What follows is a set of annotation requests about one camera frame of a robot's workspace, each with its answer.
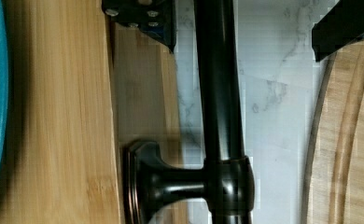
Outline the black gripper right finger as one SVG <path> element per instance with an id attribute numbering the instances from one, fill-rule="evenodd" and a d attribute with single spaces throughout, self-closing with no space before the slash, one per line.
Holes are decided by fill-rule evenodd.
<path id="1" fill-rule="evenodd" d="M 364 0 L 340 0 L 312 29 L 315 60 L 364 38 Z"/>

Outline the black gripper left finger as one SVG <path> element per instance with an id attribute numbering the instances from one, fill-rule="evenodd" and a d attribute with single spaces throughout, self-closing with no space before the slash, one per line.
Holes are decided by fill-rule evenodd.
<path id="1" fill-rule="evenodd" d="M 112 22 L 137 28 L 174 52 L 175 0 L 102 0 L 102 11 Z"/>

